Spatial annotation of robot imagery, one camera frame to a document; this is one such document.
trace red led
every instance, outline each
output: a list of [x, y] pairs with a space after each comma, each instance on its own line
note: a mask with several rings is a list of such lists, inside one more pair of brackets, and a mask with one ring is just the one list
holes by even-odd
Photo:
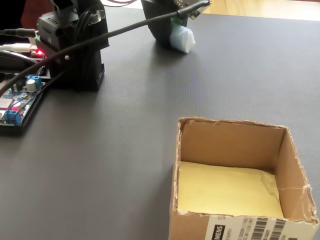
[[38, 54], [38, 55], [44, 55], [44, 52], [41, 51], [41, 50], [37, 50], [37, 51], [36, 51], [36, 54]]

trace yellow foam padding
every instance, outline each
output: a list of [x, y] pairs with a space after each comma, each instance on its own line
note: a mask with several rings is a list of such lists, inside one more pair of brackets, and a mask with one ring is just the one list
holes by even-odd
[[265, 171], [182, 161], [178, 210], [283, 218], [275, 176]]

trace torn cardboard edge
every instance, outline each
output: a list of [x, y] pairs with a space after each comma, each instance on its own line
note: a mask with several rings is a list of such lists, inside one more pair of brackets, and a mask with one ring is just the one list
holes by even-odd
[[[183, 117], [180, 118], [178, 121], [178, 128], [177, 128], [177, 138], [176, 138], [176, 156], [175, 156], [175, 161], [173, 165], [173, 170], [172, 170], [172, 190], [171, 190], [171, 201], [170, 201], [170, 215], [179, 215], [179, 216], [198, 216], [198, 217], [212, 217], [212, 216], [217, 216], [214, 214], [207, 214], [207, 213], [197, 213], [197, 212], [191, 212], [191, 211], [180, 211], [178, 210], [178, 187], [179, 187], [179, 172], [180, 172], [180, 161], [181, 161], [181, 141], [182, 141], [182, 134], [184, 131], [185, 126], [190, 126], [193, 123], [207, 123], [207, 124], [219, 124], [219, 123], [225, 123], [225, 124], [236, 124], [236, 125], [250, 125], [250, 126], [257, 126], [257, 127], [266, 127], [266, 128], [274, 128], [274, 129], [283, 129], [283, 135], [281, 137], [281, 143], [280, 143], [280, 148], [282, 147], [285, 139], [285, 135], [287, 134], [289, 137], [289, 144], [293, 146], [293, 151], [294, 151], [294, 159], [297, 160], [297, 163], [300, 167], [301, 174], [303, 176], [304, 180], [304, 185], [303, 186], [309, 186], [307, 178], [305, 176], [304, 168], [301, 165], [301, 161], [298, 157], [297, 149], [296, 146], [293, 142], [292, 135], [290, 133], [290, 130], [281, 125], [273, 125], [273, 124], [267, 124], [267, 123], [262, 123], [262, 122], [254, 122], [254, 121], [249, 121], [249, 120], [212, 120], [208, 118], [200, 118], [200, 117]], [[297, 190], [301, 189], [301, 187], [285, 187], [285, 190]], [[302, 204], [302, 209], [303, 209], [303, 215], [305, 219], [288, 219], [284, 218], [284, 220], [289, 221], [289, 222], [304, 222], [308, 224], [318, 224], [319, 220], [317, 218], [317, 211], [316, 211], [316, 206], [311, 194], [311, 188], [310, 187], [304, 187], [301, 189], [301, 195], [299, 200], [301, 200]], [[225, 217], [241, 217], [241, 216], [227, 216], [223, 215]]]

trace cardboard box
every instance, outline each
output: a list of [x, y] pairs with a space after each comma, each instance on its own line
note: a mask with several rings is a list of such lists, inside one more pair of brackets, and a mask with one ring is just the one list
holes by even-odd
[[[284, 218], [179, 210], [181, 161], [273, 173]], [[312, 240], [318, 225], [311, 188], [288, 128], [198, 117], [179, 120], [169, 240]]]

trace black cable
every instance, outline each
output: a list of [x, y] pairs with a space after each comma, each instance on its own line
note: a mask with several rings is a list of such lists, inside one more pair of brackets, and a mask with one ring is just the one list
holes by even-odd
[[91, 13], [91, 12], [85, 11], [80, 15], [78, 23], [77, 23], [75, 31], [74, 31], [74, 38], [73, 38], [74, 43], [78, 42], [79, 34], [81, 33], [82, 29], [84, 28], [84, 26], [86, 24], [86, 19], [90, 19], [91, 14], [88, 17], [89, 13]]
[[199, 2], [196, 2], [190, 6], [181, 8], [175, 12], [172, 13], [168, 13], [168, 14], [164, 14], [164, 15], [160, 15], [160, 16], [156, 16], [153, 18], [149, 18], [147, 20], [144, 21], [140, 21], [137, 22], [135, 24], [132, 24], [130, 26], [126, 26], [124, 28], [115, 30], [115, 31], [111, 31], [111, 32], [107, 32], [104, 33], [100, 36], [96, 36], [92, 39], [83, 41], [81, 43], [75, 44], [73, 46], [67, 47], [61, 51], [56, 52], [55, 54], [53, 54], [50, 57], [47, 57], [46, 59], [28, 67], [27, 69], [23, 70], [22, 72], [20, 72], [18, 75], [16, 75], [14, 78], [12, 78], [11, 80], [7, 81], [7, 83], [0, 89], [0, 96], [2, 96], [12, 85], [14, 85], [15, 83], [17, 83], [19, 81], [19, 79], [25, 77], [28, 74], [31, 74], [33, 71], [37, 70], [38, 68], [40, 68], [41, 66], [46, 65], [47, 63], [50, 63], [51, 61], [58, 59], [62, 56], [68, 55], [76, 50], [82, 49], [84, 47], [99, 43], [100, 41], [107, 39], [107, 38], [111, 38], [114, 36], [117, 36], [119, 34], [123, 34], [125, 32], [140, 28], [142, 26], [151, 24], [153, 22], [157, 22], [157, 21], [162, 21], [165, 19], [171, 19], [174, 17], [185, 17], [187, 14], [192, 13], [193, 11], [197, 10], [200, 7], [205, 7], [208, 6], [210, 4], [209, 0], [202, 0]]
[[42, 66], [39, 68], [39, 70], [36, 72], [37, 76], [40, 76], [43, 73], [43, 69], [45, 68], [45, 66]]
[[25, 28], [5, 29], [0, 31], [0, 35], [19, 37], [19, 38], [35, 38], [37, 35], [37, 31], [35, 29], [25, 29]]

